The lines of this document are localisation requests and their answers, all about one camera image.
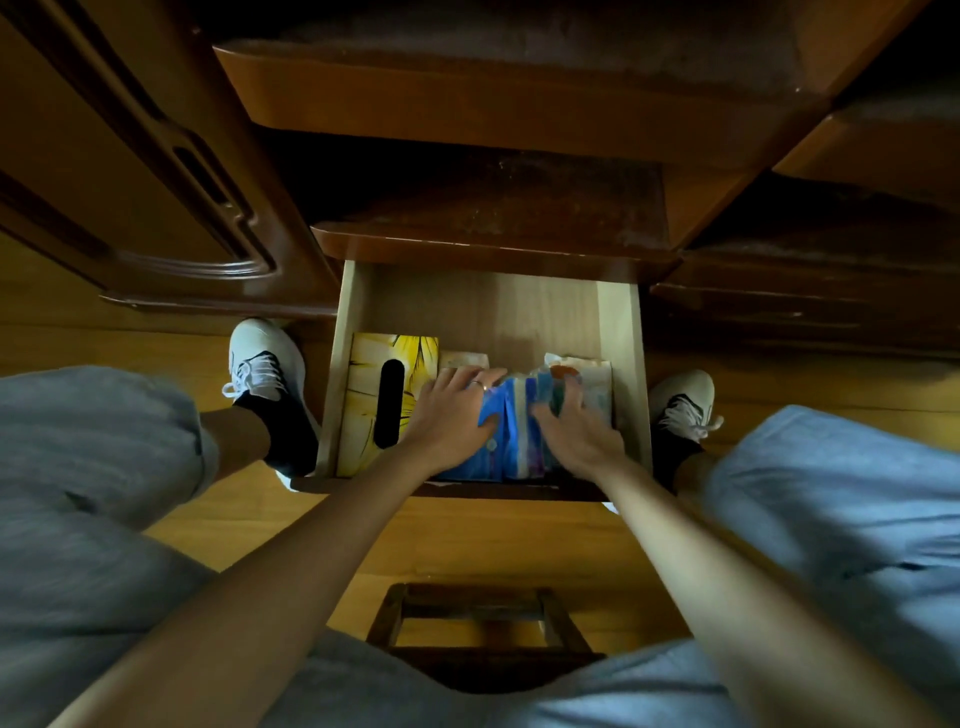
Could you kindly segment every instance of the black sock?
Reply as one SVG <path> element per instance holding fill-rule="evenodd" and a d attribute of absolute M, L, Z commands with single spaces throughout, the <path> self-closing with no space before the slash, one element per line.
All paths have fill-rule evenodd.
<path fill-rule="evenodd" d="M 676 494 L 673 478 L 680 464 L 690 455 L 696 455 L 704 449 L 700 447 L 700 443 L 675 435 L 660 426 L 660 423 L 654 423 L 650 436 L 654 451 L 654 478 L 670 493 Z"/>
<path fill-rule="evenodd" d="M 270 451 L 263 461 L 287 477 L 310 475 L 317 469 L 317 434 L 306 410 L 289 393 L 278 390 L 279 400 L 244 392 L 233 403 L 249 409 L 270 433 Z"/>

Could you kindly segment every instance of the drawer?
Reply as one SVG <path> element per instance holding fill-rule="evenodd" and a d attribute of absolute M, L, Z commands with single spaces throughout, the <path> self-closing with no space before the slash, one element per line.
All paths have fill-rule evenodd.
<path fill-rule="evenodd" d="M 613 406 L 627 452 L 651 467 L 650 425 L 637 286 L 472 271 L 423 271 L 347 261 L 330 357 L 314 478 L 301 490 L 335 487 L 353 333 L 437 336 L 447 351 L 484 352 L 494 366 L 527 372 L 545 352 L 601 357 L 613 369 Z M 550 474 L 522 483 L 429 483 L 421 495 L 604 499 L 592 484 Z"/>

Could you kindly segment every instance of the shoe laces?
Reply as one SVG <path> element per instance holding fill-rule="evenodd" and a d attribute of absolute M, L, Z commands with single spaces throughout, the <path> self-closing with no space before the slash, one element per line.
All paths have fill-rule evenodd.
<path fill-rule="evenodd" d="M 236 400 L 253 392 L 258 397 L 277 401 L 281 392 L 289 393 L 279 362 L 270 352 L 260 352 L 236 366 L 230 362 L 231 381 L 224 385 L 224 397 Z"/>
<path fill-rule="evenodd" d="M 712 423 L 705 422 L 705 419 L 703 410 L 687 397 L 676 397 L 663 411 L 658 425 L 675 435 L 699 443 L 711 432 L 719 429 L 724 422 L 722 417 L 717 417 Z"/>

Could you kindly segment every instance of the wooden stool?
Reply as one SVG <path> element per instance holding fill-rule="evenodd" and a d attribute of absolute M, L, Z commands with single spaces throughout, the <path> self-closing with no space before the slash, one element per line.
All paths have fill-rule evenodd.
<path fill-rule="evenodd" d="M 538 621 L 546 646 L 397 647 L 406 618 Z M 590 650 L 551 589 L 395 584 L 380 605 L 367 642 L 460 692 L 531 690 L 606 657 Z"/>

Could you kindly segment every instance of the wooden floor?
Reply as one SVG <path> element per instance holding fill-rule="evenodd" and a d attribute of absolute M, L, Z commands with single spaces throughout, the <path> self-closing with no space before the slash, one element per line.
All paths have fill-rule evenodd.
<path fill-rule="evenodd" d="M 228 333 L 234 320 L 150 316 L 101 303 L 88 284 L 0 237 L 0 376 L 76 364 L 165 376 L 200 408 L 228 403 Z M 308 361 L 328 352 L 329 326 L 300 327 Z M 693 367 L 717 386 L 727 423 L 707 444 L 729 450 L 788 403 L 805 404 L 960 450 L 955 364 L 847 355 L 648 352 L 648 378 Z M 312 399 L 325 372 L 314 364 Z M 222 569 L 318 502 L 291 494 L 262 464 L 217 484 L 150 533 Z M 622 652 L 681 636 L 683 620 L 620 519 L 599 504 L 411 498 L 351 583 L 331 624 L 364 636 L 397 581 L 552 586 L 597 650 Z M 521 643 L 536 634 L 518 631 Z M 401 643 L 478 643 L 465 623 L 413 621 Z"/>

